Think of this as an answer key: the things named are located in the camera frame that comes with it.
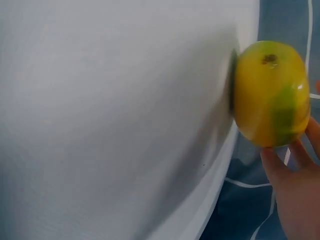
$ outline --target white t-shirt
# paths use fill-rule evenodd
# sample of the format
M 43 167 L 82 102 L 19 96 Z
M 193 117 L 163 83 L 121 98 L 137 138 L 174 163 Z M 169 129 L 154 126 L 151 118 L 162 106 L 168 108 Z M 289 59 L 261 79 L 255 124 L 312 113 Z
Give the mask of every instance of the white t-shirt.
M 255 40 L 254 2 L 2 1 L 4 233 L 198 238 L 234 146 L 226 77 L 238 39 Z

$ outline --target mango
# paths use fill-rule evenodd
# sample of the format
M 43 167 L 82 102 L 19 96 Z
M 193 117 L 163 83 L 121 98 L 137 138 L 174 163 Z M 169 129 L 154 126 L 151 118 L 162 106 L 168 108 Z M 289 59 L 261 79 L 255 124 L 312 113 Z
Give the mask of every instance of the mango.
M 234 119 L 255 145 L 280 147 L 298 139 L 310 118 L 309 84 L 297 51 L 275 41 L 258 41 L 237 59 Z

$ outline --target blue fabric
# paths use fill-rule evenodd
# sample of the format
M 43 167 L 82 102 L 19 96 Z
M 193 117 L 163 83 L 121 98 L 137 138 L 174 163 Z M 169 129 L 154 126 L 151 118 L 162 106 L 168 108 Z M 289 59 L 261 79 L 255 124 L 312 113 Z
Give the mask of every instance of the blue fabric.
M 309 83 L 316 94 L 315 84 L 320 80 L 320 1 L 312 2 L 313 30 L 309 58 Z M 261 0 L 258 40 L 273 40 L 292 45 L 302 59 L 307 55 L 309 31 L 308 0 Z M 320 122 L 320 100 L 311 99 L 311 115 Z M 302 142 L 317 160 L 306 136 Z M 287 148 L 277 150 L 283 160 Z M 288 167 L 296 170 L 291 155 Z M 214 212 L 201 240 L 285 240 L 278 217 L 277 205 L 272 204 L 272 187 L 241 187 L 229 180 L 249 185 L 268 184 L 262 167 L 259 149 L 239 134 L 233 157 Z M 253 234 L 260 226 L 256 236 Z

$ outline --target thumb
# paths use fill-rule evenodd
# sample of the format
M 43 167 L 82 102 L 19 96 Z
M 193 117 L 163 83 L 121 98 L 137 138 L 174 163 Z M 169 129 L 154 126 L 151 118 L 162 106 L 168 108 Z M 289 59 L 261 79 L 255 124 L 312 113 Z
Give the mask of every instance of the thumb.
M 270 184 L 276 191 L 284 179 L 292 173 L 289 168 L 280 160 L 272 148 L 264 148 L 261 151 L 262 165 Z

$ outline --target white stripe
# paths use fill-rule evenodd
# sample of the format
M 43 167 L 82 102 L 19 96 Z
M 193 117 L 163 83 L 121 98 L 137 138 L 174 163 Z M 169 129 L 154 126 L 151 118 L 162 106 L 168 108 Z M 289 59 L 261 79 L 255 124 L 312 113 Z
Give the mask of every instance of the white stripe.
M 305 54 L 305 68 L 306 72 L 309 72 L 309 60 L 310 60 L 310 51 L 311 51 L 311 40 L 312 40 L 312 31 L 313 31 L 313 23 L 314 23 L 314 11 L 312 0 L 308 0 L 308 14 L 309 14 L 309 25 L 308 25 L 308 39 L 306 42 L 306 54 Z M 310 93 L 309 97 L 311 99 L 320 99 L 319 94 Z
M 288 162 L 289 162 L 289 159 L 290 159 L 290 149 L 287 148 L 286 149 L 286 152 L 285 152 L 285 156 L 284 156 L 284 160 L 283 160 L 283 163 L 287 166 L 288 165 Z
M 274 209 L 275 209 L 275 202 L 276 202 L 276 199 L 275 199 L 275 192 L 272 191 L 272 194 L 271 194 L 271 202 L 270 202 L 270 210 L 269 210 L 269 215 L 266 217 L 266 219 L 260 224 L 260 226 L 258 226 L 256 228 L 256 230 L 253 232 L 250 240 L 256 240 L 256 236 L 259 232 L 259 229 L 261 228 L 261 226 L 268 220 L 268 218 L 270 218 L 270 216 L 272 215 L 272 213 L 274 212 Z
M 270 183 L 251 185 L 251 184 L 247 184 L 247 183 L 244 183 L 244 182 L 241 182 L 241 181 L 232 180 L 229 177 L 226 177 L 224 180 L 229 182 L 229 183 L 231 183 L 231 184 L 237 185 L 237 186 L 242 187 L 242 188 L 247 188 L 247 189 L 255 189 L 255 188 L 271 186 Z
M 309 97 L 310 97 L 311 99 L 320 99 L 320 95 L 319 95 L 319 94 L 314 94 L 314 93 L 310 93 L 310 94 L 309 94 Z

